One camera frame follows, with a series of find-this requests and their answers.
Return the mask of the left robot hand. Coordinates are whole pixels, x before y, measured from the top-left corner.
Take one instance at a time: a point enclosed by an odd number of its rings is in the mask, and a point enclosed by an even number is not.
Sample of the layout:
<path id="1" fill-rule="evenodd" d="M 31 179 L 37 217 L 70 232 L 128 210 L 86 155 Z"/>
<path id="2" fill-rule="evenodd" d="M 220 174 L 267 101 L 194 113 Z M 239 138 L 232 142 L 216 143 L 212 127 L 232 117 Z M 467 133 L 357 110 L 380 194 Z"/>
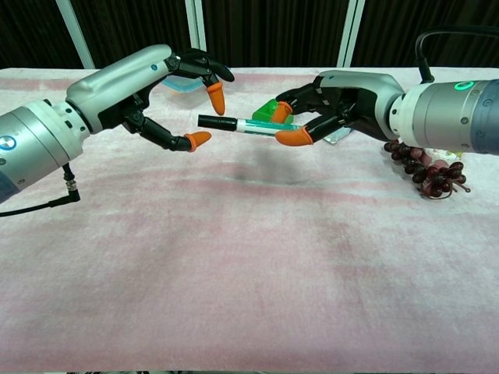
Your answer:
<path id="1" fill-rule="evenodd" d="M 167 44 L 137 51 L 69 86 L 66 99 L 95 135 L 118 125 L 171 151 L 193 152 L 207 142 L 207 132 L 174 136 L 143 114 L 151 90 L 167 76 L 201 79 L 218 115 L 225 113 L 223 81 L 235 80 L 229 68 L 205 51 L 174 52 Z"/>

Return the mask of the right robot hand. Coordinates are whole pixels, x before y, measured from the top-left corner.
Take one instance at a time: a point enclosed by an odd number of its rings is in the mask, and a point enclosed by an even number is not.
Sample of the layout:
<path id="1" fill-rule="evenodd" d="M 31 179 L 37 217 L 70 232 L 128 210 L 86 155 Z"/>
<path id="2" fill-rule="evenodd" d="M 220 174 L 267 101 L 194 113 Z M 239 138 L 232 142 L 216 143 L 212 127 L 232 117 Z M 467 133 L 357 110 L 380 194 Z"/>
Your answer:
<path id="1" fill-rule="evenodd" d="M 313 82 L 276 96 L 272 122 L 282 123 L 289 115 L 305 112 L 318 116 L 300 129 L 282 130 L 274 137 L 285 146 L 306 146 L 345 127 L 388 142 L 397 138 L 389 127 L 391 107 L 403 95 L 402 87 L 388 74 L 328 70 Z"/>

